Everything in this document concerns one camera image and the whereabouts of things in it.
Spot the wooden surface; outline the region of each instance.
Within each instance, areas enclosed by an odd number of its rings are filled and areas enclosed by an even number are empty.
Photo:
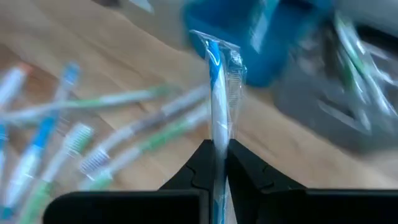
[[[77,61],[83,70],[74,91],[77,98],[138,90],[165,82],[187,90],[208,81],[202,59],[164,45],[121,14],[90,0],[1,1],[0,44],[1,68],[7,68],[19,57],[38,68],[29,78],[16,107],[48,100],[63,65],[69,60]],[[69,118],[68,126],[74,121],[91,124],[98,130],[97,139],[100,139],[111,130],[156,111],[167,100],[95,113],[83,111]],[[269,103],[265,90],[247,89],[238,129],[237,139],[247,148],[308,187],[398,186],[398,178],[387,175],[377,165],[349,156],[280,114]],[[28,134],[18,130],[11,133],[13,159],[9,160],[9,167],[23,151]],[[162,150],[144,155],[117,175],[112,189],[159,188],[206,138],[209,138],[208,127],[203,125]],[[56,136],[54,144],[60,139]]]

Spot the plastic wrapper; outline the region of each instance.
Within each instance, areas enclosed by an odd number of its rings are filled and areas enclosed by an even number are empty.
[[[216,151],[213,223],[219,224],[224,223],[227,216],[229,195],[226,189],[229,187],[226,185],[225,160],[229,140],[236,133],[246,67],[238,46],[198,31],[192,32],[205,45],[210,71],[211,138]]]

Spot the blue toothbrush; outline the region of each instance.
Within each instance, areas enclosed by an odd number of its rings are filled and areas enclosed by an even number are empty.
[[[54,102],[65,101],[68,98],[79,74],[80,69],[77,64],[69,63],[67,65],[60,85],[55,93]],[[59,113],[59,110],[53,110],[42,120],[36,135],[14,170],[4,196],[4,210],[2,211],[3,220],[9,220],[12,217],[14,209],[18,206],[21,198],[24,196],[35,177],[40,167],[45,147],[57,127]]]

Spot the toothbrush handle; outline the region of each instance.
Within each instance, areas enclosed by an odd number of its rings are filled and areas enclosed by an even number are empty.
[[[38,151],[40,150],[37,146],[32,146],[23,155],[11,177],[5,195],[6,201],[4,206],[6,208],[14,208],[29,188],[30,182],[33,180],[40,164],[40,157],[38,155]]]
[[[40,212],[45,209],[47,202],[50,200],[52,187],[53,185],[48,182],[41,181],[38,183],[21,211],[18,224],[31,224],[37,221]]]

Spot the blue bin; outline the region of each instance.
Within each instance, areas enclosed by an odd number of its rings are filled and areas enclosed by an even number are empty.
[[[259,52],[249,44],[251,11],[257,1],[221,0],[188,5],[183,19],[187,30],[198,30],[241,47],[247,66],[246,83],[269,86],[277,78],[287,61],[289,47],[325,17],[331,8],[330,0],[281,0],[269,22]],[[196,36],[189,38],[198,55],[205,58],[205,48]]]

